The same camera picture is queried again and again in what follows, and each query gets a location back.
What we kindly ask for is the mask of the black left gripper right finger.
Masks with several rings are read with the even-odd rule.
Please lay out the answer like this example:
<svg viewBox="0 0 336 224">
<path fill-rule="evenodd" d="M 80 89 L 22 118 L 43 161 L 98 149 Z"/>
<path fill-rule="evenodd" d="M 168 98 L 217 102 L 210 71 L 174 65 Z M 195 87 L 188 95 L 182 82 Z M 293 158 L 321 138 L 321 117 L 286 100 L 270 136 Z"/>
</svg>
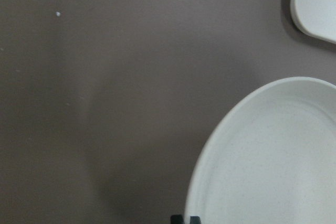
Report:
<svg viewBox="0 0 336 224">
<path fill-rule="evenodd" d="M 199 216 L 190 216 L 190 224 L 201 224 Z"/>
</svg>

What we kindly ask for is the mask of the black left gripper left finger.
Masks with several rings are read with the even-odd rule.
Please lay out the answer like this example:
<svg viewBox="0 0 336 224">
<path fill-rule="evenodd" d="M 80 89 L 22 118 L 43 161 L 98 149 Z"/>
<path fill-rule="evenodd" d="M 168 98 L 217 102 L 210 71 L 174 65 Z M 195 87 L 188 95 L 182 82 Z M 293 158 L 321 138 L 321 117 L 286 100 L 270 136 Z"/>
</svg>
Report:
<svg viewBox="0 0 336 224">
<path fill-rule="evenodd" d="M 170 224 L 183 224 L 183 216 L 182 215 L 171 215 Z"/>
</svg>

